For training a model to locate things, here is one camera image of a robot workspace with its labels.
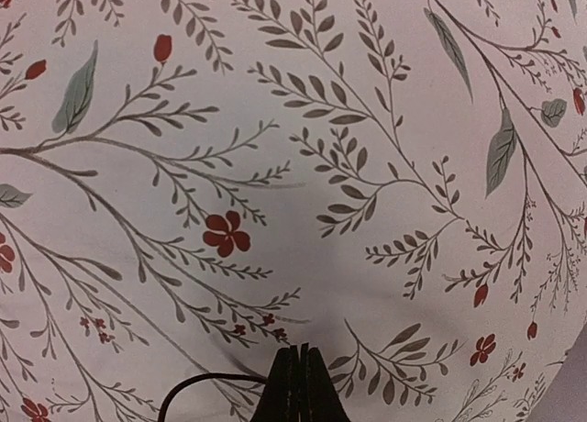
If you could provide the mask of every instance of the gray-green leaf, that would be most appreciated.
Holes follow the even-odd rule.
[[[460,51],[459,44],[457,44],[457,41],[452,36],[449,27],[442,18],[440,18],[434,12],[430,11],[427,8],[424,8],[424,13],[426,14],[426,17],[428,18],[430,23],[432,23],[432,26],[434,26],[434,29],[438,33],[438,37],[440,38],[440,43],[442,43],[442,47],[457,67],[460,76],[462,76],[463,81],[467,85],[467,89],[469,89],[469,95],[471,96],[472,101],[473,92],[471,90],[471,80],[469,79],[467,64],[465,64],[465,57],[462,55],[462,52]]]
[[[564,99],[557,98],[554,101],[545,101],[542,103],[542,111],[540,117],[549,127],[556,127],[562,117],[565,116],[567,111],[567,102]]]
[[[8,183],[0,184],[0,207],[18,208],[24,204],[31,194],[23,193]]]
[[[73,133],[82,122],[90,108],[94,94],[94,72],[98,56],[98,42],[94,42],[94,51],[89,60],[73,74],[65,94],[61,108],[53,118],[55,133]]]
[[[487,153],[487,194],[492,193],[504,180],[507,167],[514,155],[516,134],[508,108],[502,112],[502,126],[495,133]]]
[[[572,17],[577,17],[577,0],[569,0],[570,11],[572,12]]]

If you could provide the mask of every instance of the curved black wire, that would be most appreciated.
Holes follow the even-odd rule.
[[[260,378],[257,376],[251,376],[249,374],[233,374],[233,373],[204,373],[198,374],[192,378],[186,379],[175,385],[165,396],[163,399],[163,403],[161,404],[161,409],[159,410],[159,416],[157,417],[157,422],[165,422],[165,416],[167,415],[167,410],[169,410],[169,405],[172,403],[173,398],[184,388],[189,387],[194,383],[199,383],[201,381],[206,381],[208,379],[227,379],[229,381],[247,381],[250,383],[267,383],[267,379]]]

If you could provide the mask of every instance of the red flower bud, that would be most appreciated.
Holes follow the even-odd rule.
[[[172,36],[159,35],[155,42],[155,49],[153,55],[158,62],[166,62],[172,54]]]
[[[534,339],[536,334],[538,333],[538,324],[535,321],[532,321],[532,324],[528,327],[527,336],[528,340]]]
[[[47,62],[45,60],[33,62],[28,66],[27,73],[25,73],[25,79],[34,80],[38,78],[47,70]]]
[[[572,91],[572,98],[575,102],[577,113],[582,116],[585,113],[585,101],[583,101],[583,92],[579,87]]]
[[[478,306],[482,305],[483,303],[485,303],[485,298],[487,298],[488,293],[489,293],[489,286],[487,285],[487,283],[479,286],[479,289],[477,289],[477,292],[475,293],[475,299],[473,301],[473,305],[475,307],[478,307]]]

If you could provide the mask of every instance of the floral pattern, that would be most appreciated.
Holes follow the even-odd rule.
[[[585,314],[587,0],[0,6],[0,420],[309,339],[353,420],[528,418]]]

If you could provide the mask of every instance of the black metal tool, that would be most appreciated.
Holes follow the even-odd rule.
[[[177,384],[161,405],[158,422],[185,387],[207,379],[264,383],[265,388],[250,422],[350,422],[338,399],[317,348],[302,345],[279,349],[267,379],[246,374],[206,373]]]

